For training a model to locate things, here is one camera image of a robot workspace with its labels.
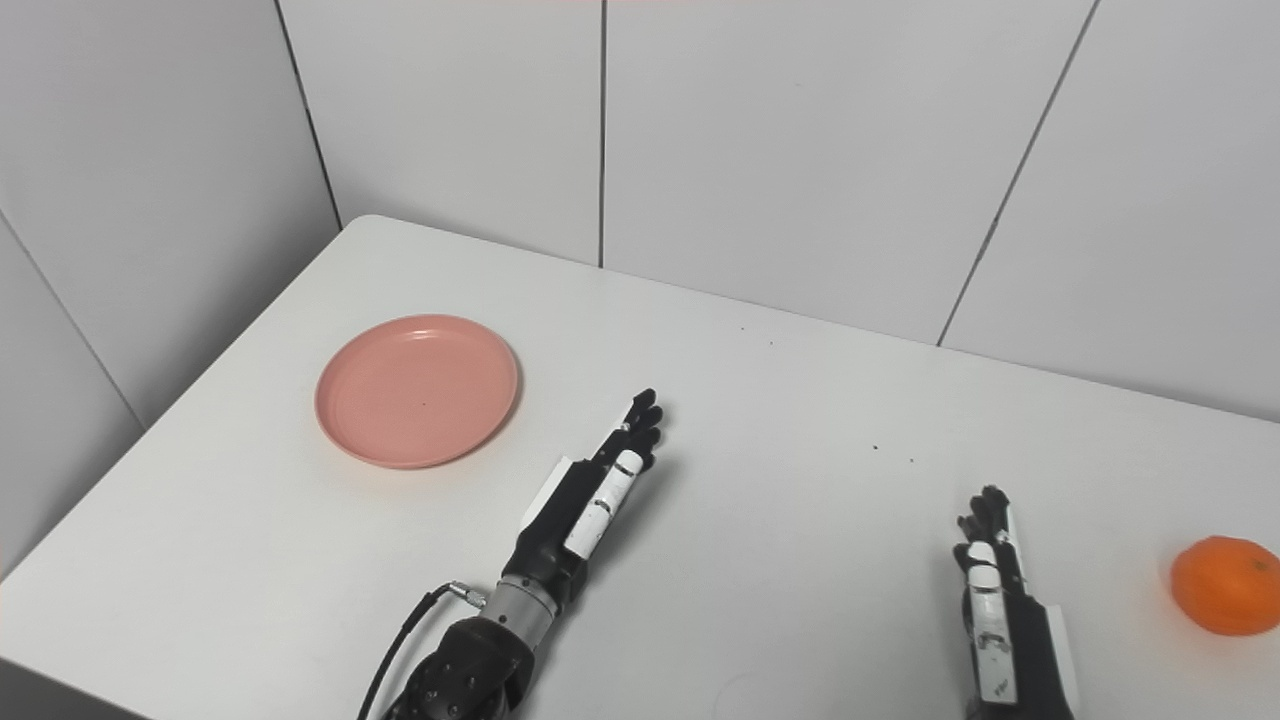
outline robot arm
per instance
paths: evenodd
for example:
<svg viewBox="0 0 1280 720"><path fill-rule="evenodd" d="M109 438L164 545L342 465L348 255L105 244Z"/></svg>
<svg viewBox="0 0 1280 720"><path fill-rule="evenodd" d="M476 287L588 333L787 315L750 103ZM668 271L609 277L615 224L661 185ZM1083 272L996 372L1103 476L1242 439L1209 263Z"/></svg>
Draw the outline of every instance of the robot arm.
<svg viewBox="0 0 1280 720"><path fill-rule="evenodd" d="M557 465L526 514L493 594L483 602L468 600L483 606L480 614L445 630L385 720L502 720L521 703L532 679L534 650L581 593L596 543L635 478L653 465L662 437L655 401L654 391L641 392L594 456ZM458 583L445 589L476 594Z"/></svg>

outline pink plate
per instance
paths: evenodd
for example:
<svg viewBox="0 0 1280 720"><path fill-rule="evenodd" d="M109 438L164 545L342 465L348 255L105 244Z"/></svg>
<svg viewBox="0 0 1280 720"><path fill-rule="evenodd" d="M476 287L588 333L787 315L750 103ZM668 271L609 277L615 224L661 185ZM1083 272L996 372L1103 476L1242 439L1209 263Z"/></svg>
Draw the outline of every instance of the pink plate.
<svg viewBox="0 0 1280 720"><path fill-rule="evenodd" d="M452 315L411 315L370 328L320 375L316 416L329 439L384 468L428 468L466 455L516 401L511 348Z"/></svg>

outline orange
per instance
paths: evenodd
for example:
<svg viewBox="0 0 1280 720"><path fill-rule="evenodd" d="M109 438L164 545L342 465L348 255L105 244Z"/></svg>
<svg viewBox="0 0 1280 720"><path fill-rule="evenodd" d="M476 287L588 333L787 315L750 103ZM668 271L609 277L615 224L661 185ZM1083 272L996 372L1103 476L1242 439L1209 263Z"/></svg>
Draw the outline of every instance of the orange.
<svg viewBox="0 0 1280 720"><path fill-rule="evenodd" d="M1280 559L1256 542L1213 536L1174 560L1174 601L1220 635L1256 635L1280 625Z"/></svg>

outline table surface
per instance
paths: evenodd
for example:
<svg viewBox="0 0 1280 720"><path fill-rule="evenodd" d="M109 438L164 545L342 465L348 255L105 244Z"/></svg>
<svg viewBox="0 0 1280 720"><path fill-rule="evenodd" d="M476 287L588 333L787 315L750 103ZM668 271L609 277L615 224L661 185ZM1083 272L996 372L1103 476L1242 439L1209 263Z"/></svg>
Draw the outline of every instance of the table surface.
<svg viewBox="0 0 1280 720"><path fill-rule="evenodd" d="M384 470L325 439L312 392L415 313L497 331L522 391L476 452ZM0 655L156 720L353 717L417 597L492 585L548 470L649 386L659 462L522 717L960 717L951 546L986 483L1065 609L1083 717L1275 717L1280 634L1196 628L1166 569L1207 534L1280 548L1280 425L376 217L10 574Z"/></svg>

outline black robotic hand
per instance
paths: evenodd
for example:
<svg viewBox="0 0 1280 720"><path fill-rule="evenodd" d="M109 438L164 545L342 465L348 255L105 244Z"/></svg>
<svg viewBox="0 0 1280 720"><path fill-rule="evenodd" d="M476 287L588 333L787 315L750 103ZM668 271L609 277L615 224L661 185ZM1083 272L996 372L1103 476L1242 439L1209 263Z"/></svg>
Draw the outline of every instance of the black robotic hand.
<svg viewBox="0 0 1280 720"><path fill-rule="evenodd" d="M532 679L534 648L577 598L591 552L632 482L654 462L663 415L655 402L653 389L641 392L590 459L557 466L526 515L516 550L480 615L445 630L436 651L410 675L385 720L502 720L521 703ZM436 597L447 589L454 588L442 587ZM415 610L406 628L416 624L425 607L430 602ZM388 662L389 657L375 687Z"/></svg>
<svg viewBox="0 0 1280 720"><path fill-rule="evenodd" d="M968 542L954 550L978 685L969 717L1071 720L1075 671L1062 614L1028 591L1009 497L987 486L969 510L957 519Z"/></svg>

